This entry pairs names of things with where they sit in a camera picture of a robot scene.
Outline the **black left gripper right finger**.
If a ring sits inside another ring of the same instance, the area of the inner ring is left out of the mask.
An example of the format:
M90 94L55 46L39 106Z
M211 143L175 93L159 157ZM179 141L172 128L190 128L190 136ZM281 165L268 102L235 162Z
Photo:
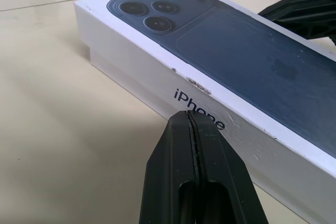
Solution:
M245 163L212 120L189 112L195 224L269 224Z

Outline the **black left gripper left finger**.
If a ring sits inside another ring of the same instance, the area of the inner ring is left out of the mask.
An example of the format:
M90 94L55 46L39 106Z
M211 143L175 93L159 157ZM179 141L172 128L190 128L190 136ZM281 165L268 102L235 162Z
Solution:
M195 189L191 125L180 111L147 161L139 224L195 224Z

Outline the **white phone box lid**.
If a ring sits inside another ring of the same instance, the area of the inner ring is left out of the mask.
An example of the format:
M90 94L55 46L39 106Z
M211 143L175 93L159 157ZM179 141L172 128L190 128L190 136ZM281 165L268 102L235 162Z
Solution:
M141 49L206 91L225 88L274 119L286 102L336 102L336 61L229 0L79 0L82 41L101 56Z

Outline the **white phone box base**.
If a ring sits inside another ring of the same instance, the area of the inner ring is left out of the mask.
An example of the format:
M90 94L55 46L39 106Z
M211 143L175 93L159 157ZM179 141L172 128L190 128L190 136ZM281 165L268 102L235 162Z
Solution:
M209 116L245 162L253 181L311 224L336 224L336 102L286 102L274 119L225 88L206 91L147 52L91 63L165 119L180 110Z

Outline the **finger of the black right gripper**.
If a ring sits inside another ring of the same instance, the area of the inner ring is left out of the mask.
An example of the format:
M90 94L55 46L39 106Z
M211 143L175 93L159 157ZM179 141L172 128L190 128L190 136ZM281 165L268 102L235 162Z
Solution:
M281 0L259 15L307 40L328 37L336 45L336 0Z

